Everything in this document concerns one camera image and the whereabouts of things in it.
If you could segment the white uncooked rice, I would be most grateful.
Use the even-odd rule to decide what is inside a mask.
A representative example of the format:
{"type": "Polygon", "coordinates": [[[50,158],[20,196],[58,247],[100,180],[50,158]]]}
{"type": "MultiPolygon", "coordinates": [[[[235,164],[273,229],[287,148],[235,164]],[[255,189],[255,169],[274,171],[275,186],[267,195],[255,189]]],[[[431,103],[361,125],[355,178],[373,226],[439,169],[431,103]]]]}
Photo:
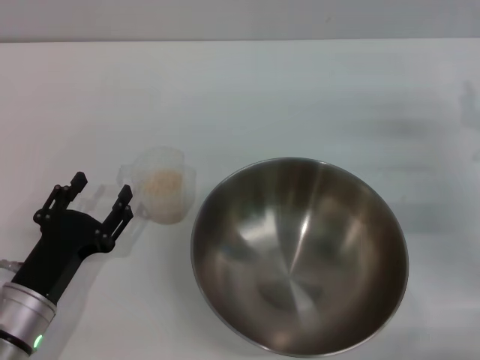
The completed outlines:
{"type": "Polygon", "coordinates": [[[145,207],[152,220],[174,224],[182,219],[184,209],[184,176],[172,169],[160,169],[143,182],[145,207]]]}

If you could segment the clear plastic measuring cup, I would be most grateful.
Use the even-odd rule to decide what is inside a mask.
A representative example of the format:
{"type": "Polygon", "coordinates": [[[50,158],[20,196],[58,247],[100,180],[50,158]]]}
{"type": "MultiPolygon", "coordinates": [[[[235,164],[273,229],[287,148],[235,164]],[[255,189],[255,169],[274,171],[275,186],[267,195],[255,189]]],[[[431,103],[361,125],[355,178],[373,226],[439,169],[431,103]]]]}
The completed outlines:
{"type": "Polygon", "coordinates": [[[138,206],[137,211],[142,217],[154,221],[143,202],[143,182],[149,174],[158,170],[175,170],[184,176],[184,209],[179,221],[181,222],[194,204],[197,175],[196,170],[185,163],[185,156],[182,151],[168,146],[148,148],[139,154],[132,163],[119,167],[116,181],[120,187],[130,185],[133,192],[133,201],[138,206]]]}

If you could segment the stainless steel mixing bowl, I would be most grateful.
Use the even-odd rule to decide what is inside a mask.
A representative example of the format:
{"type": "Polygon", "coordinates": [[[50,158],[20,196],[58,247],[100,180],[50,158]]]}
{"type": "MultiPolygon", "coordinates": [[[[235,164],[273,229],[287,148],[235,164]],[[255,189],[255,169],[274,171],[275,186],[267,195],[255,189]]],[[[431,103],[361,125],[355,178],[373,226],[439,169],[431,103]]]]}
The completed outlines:
{"type": "Polygon", "coordinates": [[[302,157],[252,163],[217,184],[194,221],[190,259],[222,323],[299,358],[369,341],[409,280],[407,243],[386,201],[345,169],[302,157]]]}

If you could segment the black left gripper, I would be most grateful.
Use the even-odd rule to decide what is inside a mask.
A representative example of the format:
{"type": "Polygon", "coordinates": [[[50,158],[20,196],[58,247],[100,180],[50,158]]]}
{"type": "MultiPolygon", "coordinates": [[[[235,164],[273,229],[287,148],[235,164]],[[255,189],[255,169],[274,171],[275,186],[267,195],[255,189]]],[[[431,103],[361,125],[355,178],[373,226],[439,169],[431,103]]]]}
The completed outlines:
{"type": "Polygon", "coordinates": [[[33,217],[34,222],[41,222],[40,240],[13,277],[15,284],[33,290],[54,305],[83,260],[92,254],[110,252],[113,241],[134,217],[130,206],[133,193],[127,184],[102,223],[88,214],[66,210],[87,183],[85,173],[77,172],[69,185],[54,186],[33,217]]]}

